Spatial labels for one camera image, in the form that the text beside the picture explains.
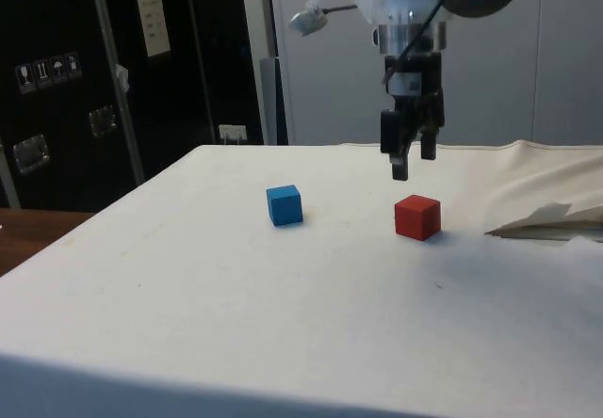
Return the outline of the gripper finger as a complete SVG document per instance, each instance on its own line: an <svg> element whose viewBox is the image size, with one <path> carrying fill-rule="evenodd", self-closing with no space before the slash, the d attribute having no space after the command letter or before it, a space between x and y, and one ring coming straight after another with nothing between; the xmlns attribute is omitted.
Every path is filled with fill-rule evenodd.
<svg viewBox="0 0 603 418"><path fill-rule="evenodd" d="M422 108L421 127L421 158L424 160L436 159L437 137L440 129L445 125L444 93L439 89L427 97Z"/></svg>
<svg viewBox="0 0 603 418"><path fill-rule="evenodd" d="M416 138L416 119L413 103L406 99L395 101L393 109L381 113L381 153L389 156L392 177L408 180L408 154Z"/></svg>

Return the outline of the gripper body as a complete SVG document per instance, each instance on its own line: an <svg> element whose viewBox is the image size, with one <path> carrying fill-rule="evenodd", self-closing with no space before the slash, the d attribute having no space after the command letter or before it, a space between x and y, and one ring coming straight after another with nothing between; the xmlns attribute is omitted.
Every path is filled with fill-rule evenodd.
<svg viewBox="0 0 603 418"><path fill-rule="evenodd" d="M386 56L385 69L391 75L385 82L386 92L395 98L433 98L444 102L442 56L440 53L407 56L397 66L397 58Z"/></svg>

